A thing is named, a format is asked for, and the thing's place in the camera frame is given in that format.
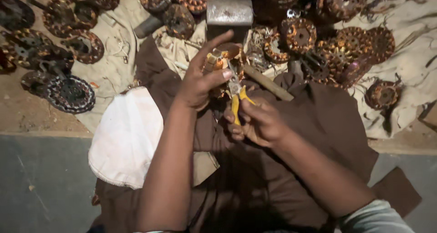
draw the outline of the metal block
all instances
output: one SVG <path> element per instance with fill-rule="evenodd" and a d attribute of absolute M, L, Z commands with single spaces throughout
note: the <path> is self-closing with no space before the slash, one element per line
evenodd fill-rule
<path fill-rule="evenodd" d="M 208 0 L 206 10 L 207 40 L 234 30 L 232 42 L 244 42 L 252 27 L 254 12 L 251 0 Z"/>

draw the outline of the pliers handle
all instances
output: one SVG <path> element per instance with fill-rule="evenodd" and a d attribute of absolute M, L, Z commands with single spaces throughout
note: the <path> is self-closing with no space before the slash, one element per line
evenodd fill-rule
<path fill-rule="evenodd" d="M 241 88 L 240 93 L 235 94 L 232 96 L 232 102 L 231 102 L 231 110 L 234 114 L 235 121 L 234 124 L 241 125 L 240 119 L 238 118 L 238 109 L 240 107 L 240 101 L 243 99 L 248 100 L 250 103 L 255 104 L 247 95 L 246 95 L 246 86 L 244 85 L 243 88 Z"/>

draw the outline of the brown cloth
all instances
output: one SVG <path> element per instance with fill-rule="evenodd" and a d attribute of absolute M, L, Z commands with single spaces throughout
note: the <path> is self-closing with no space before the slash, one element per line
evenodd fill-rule
<path fill-rule="evenodd" d="M 401 217 L 407 216 L 422 201 L 404 172 L 396 167 L 372 187 L 378 198 L 390 202 Z"/>
<path fill-rule="evenodd" d="M 142 44 L 136 64 L 136 78 L 148 88 L 166 119 L 180 77 L 168 69 L 152 37 Z M 275 82 L 295 99 L 281 101 L 259 86 L 248 94 L 264 97 L 290 128 L 367 183 L 378 154 L 367 145 L 355 99 L 341 89 L 303 84 L 291 73 L 278 75 Z M 198 114 L 194 151 L 212 152 L 220 168 L 193 188 L 189 231 L 332 230 L 326 211 L 271 150 L 248 140 L 228 139 L 219 106 L 212 103 Z M 99 222 L 103 222 L 107 233 L 134 231 L 139 193 L 97 181 L 96 194 L 102 206 Z"/>

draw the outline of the fingernail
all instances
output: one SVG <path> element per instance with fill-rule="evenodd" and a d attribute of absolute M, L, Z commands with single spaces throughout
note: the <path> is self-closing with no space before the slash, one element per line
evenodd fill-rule
<path fill-rule="evenodd" d="M 226 80 L 230 79 L 232 77 L 232 71 L 229 69 L 225 69 L 223 71 L 223 78 L 225 78 Z"/>

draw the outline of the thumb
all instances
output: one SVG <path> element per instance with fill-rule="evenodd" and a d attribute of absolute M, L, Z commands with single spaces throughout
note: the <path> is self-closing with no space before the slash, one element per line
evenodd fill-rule
<path fill-rule="evenodd" d="M 250 103 L 246 99 L 241 101 L 241 108 L 243 109 L 244 113 L 261 123 L 267 124 L 271 119 L 271 116 L 267 111 L 262 109 L 260 106 Z"/>
<path fill-rule="evenodd" d="M 203 84 L 209 90 L 216 88 L 217 86 L 226 83 L 232 77 L 232 71 L 229 69 L 216 70 L 212 73 L 203 76 Z"/>

